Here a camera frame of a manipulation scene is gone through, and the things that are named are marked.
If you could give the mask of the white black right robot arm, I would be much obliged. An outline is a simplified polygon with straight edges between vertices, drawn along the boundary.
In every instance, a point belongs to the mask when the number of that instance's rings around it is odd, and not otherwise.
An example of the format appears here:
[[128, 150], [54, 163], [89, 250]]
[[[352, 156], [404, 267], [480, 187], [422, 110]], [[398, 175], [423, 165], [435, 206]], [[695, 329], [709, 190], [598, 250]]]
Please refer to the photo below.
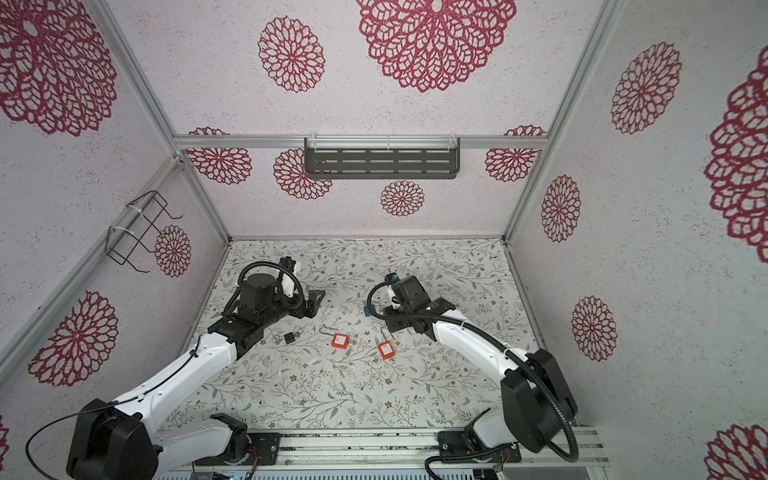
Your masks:
[[476, 416], [461, 433], [439, 435], [441, 457], [452, 462], [514, 458], [517, 447], [549, 449], [579, 459], [572, 422], [578, 413], [566, 378], [544, 349], [509, 346], [472, 323], [451, 302], [432, 299], [414, 276], [390, 273], [368, 293], [366, 308], [391, 333], [412, 329], [469, 360], [500, 389], [501, 405]]

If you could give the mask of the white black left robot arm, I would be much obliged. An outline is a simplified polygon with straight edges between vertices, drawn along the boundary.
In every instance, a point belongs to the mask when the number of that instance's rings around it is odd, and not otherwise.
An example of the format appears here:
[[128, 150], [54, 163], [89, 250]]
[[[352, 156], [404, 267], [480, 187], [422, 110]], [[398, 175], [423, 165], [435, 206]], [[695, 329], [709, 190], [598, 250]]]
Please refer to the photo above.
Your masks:
[[218, 413], [171, 433], [161, 423], [203, 383], [242, 358], [286, 316], [312, 318], [325, 293], [296, 278], [257, 273], [190, 350], [111, 402], [96, 399], [76, 420], [67, 474], [74, 479], [151, 479], [187, 463], [241, 464], [253, 450], [247, 425]]

